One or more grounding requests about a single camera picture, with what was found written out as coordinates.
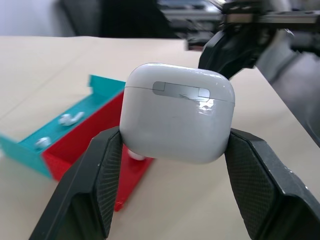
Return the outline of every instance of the table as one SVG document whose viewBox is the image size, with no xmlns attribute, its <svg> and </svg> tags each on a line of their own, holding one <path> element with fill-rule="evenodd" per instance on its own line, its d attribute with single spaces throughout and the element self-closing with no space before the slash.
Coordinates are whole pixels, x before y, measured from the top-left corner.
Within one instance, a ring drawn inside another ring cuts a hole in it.
<svg viewBox="0 0 320 240">
<path fill-rule="evenodd" d="M 88 75 L 125 81 L 137 66 L 197 67 L 182 40 L 0 37 L 0 132 L 21 140 L 89 94 Z M 257 69 L 231 83 L 232 127 L 265 139 L 320 201 L 320 149 Z M 0 158 L 2 240 L 25 240 L 57 183 Z M 207 165 L 156 160 L 127 206 L 114 214 L 110 240 L 248 240 L 224 156 Z"/>
</svg>

